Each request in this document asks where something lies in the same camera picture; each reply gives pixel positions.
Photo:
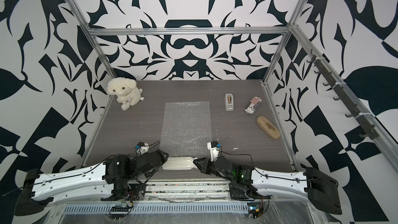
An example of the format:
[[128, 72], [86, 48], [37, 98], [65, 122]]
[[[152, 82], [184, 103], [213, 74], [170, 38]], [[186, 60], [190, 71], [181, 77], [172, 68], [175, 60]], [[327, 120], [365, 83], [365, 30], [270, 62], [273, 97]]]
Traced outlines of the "left controller board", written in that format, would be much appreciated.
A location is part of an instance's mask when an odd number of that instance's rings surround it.
[[125, 206], [120, 204], [115, 205], [111, 207], [108, 217], [113, 220], [124, 218], [131, 212], [132, 209], [133, 206]]

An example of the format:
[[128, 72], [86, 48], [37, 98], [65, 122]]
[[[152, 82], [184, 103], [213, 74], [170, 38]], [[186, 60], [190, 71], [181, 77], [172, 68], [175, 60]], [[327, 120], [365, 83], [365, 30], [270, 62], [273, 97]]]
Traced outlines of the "controller board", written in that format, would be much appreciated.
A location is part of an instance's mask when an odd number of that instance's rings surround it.
[[111, 207], [108, 217], [113, 220], [124, 218], [131, 212], [132, 209], [133, 206], [125, 206], [120, 204], [115, 205]]
[[264, 206], [261, 203], [248, 203], [248, 217], [258, 219], [264, 213]]

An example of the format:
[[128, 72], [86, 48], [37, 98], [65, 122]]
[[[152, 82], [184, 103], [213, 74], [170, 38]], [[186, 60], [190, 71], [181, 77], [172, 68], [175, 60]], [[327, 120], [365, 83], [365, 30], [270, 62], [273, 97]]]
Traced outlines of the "tan woven glasses case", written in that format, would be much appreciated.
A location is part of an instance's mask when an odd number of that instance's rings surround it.
[[280, 138], [280, 131], [266, 117], [259, 116], [256, 122], [272, 139], [277, 140]]

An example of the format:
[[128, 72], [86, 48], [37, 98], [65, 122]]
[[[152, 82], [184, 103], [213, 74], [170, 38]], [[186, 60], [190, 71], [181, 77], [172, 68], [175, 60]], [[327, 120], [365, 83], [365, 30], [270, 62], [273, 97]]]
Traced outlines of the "wall hook rail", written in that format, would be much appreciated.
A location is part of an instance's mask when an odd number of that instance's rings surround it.
[[314, 51], [311, 50], [311, 58], [308, 63], [314, 64], [317, 68], [315, 73], [321, 74], [326, 79], [326, 83], [323, 85], [331, 88], [336, 93], [337, 97], [334, 100], [341, 101], [348, 109], [349, 113], [345, 117], [354, 118], [362, 128], [359, 136], [361, 138], [370, 138], [371, 140], [378, 138], [379, 133], [376, 130], [374, 122], [370, 120], [371, 113], [360, 106], [352, 90], [343, 82], [333, 67], [329, 65], [326, 58], [316, 56]]

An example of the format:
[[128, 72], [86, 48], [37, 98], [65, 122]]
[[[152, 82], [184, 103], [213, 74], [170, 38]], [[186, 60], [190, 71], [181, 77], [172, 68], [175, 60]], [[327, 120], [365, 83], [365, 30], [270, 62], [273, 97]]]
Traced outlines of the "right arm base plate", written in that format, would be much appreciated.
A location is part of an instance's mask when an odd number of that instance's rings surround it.
[[235, 185], [233, 183], [229, 183], [229, 192], [230, 198], [236, 201], [247, 201], [251, 202], [254, 200], [261, 200], [261, 199], [271, 199], [272, 196], [263, 196], [260, 195], [256, 188], [250, 186], [248, 188], [243, 189], [242, 185]]

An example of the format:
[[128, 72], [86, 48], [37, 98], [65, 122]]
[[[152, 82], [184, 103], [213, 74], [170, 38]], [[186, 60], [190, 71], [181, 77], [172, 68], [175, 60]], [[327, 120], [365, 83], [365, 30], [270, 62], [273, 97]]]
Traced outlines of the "clear bubble wrap sheet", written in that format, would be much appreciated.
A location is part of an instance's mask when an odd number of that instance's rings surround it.
[[209, 102], [165, 104], [160, 149], [170, 157], [202, 158], [212, 141]]

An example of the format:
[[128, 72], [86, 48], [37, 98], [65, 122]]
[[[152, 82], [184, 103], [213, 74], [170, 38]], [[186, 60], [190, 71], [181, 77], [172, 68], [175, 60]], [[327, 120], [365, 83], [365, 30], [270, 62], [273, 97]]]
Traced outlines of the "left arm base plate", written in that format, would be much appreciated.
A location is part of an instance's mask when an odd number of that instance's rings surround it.
[[116, 183], [107, 186], [110, 186], [110, 194], [109, 196], [106, 195], [105, 198], [101, 198], [101, 201], [136, 201], [140, 197], [145, 196], [145, 190], [147, 187], [146, 184], [141, 183]]

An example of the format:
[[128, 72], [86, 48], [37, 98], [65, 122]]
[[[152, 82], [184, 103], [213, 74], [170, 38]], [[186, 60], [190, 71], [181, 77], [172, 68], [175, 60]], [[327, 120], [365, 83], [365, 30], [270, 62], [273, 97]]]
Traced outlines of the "aluminium mounting rail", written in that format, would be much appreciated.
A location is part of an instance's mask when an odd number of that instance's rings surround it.
[[[229, 193], [229, 183], [226, 181], [154, 181], [148, 182], [145, 193], [156, 195], [157, 197], [169, 198], [206, 198], [223, 197]], [[80, 199], [105, 198], [110, 194], [110, 186], [103, 181], [84, 178], [82, 183], [66, 183], [55, 181], [48, 182], [46, 185], [36, 190], [36, 197], [44, 199], [52, 198], [53, 203], [62, 201], [72, 201]]]

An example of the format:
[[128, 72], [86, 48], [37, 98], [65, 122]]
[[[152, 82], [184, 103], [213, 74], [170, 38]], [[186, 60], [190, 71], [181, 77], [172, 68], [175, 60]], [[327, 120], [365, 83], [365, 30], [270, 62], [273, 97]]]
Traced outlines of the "grey tape dispenser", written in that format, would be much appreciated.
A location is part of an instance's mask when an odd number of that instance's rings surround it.
[[225, 107], [227, 112], [234, 111], [234, 97], [232, 93], [226, 93], [224, 97]]

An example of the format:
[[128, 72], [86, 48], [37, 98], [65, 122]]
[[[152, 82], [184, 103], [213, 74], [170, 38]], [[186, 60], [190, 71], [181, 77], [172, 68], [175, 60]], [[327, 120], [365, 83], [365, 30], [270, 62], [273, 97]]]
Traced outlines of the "white plush dog toy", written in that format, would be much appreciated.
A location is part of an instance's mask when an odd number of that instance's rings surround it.
[[143, 89], [137, 87], [137, 82], [124, 77], [112, 79], [107, 85], [107, 93], [117, 97], [117, 102], [121, 103], [123, 111], [144, 100]]

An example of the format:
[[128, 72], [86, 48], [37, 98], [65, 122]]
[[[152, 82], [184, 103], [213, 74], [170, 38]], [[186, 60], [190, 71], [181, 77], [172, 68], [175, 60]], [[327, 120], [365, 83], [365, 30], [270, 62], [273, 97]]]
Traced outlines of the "right controller board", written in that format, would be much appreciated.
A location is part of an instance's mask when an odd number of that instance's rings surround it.
[[264, 213], [264, 206], [261, 203], [248, 203], [248, 217], [258, 219]]

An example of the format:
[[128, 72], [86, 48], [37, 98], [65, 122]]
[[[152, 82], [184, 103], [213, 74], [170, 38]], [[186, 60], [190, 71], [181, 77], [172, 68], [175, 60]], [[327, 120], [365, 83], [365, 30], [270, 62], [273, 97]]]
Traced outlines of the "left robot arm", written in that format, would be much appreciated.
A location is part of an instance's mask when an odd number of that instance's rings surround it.
[[42, 212], [45, 207], [65, 201], [100, 199], [119, 201], [128, 197], [130, 181], [150, 178], [169, 158], [158, 149], [138, 157], [114, 155], [93, 166], [62, 173], [44, 174], [29, 170], [18, 196], [15, 216]]

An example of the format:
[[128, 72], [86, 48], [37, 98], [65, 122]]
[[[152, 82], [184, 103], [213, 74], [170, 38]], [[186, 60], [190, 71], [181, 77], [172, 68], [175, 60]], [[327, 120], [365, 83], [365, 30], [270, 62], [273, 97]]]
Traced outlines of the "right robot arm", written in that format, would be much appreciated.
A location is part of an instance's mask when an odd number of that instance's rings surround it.
[[266, 171], [235, 164], [224, 156], [215, 161], [195, 159], [193, 163], [203, 174], [228, 180], [232, 200], [254, 201], [283, 196], [310, 202], [328, 214], [342, 214], [337, 180], [315, 168], [291, 173]]

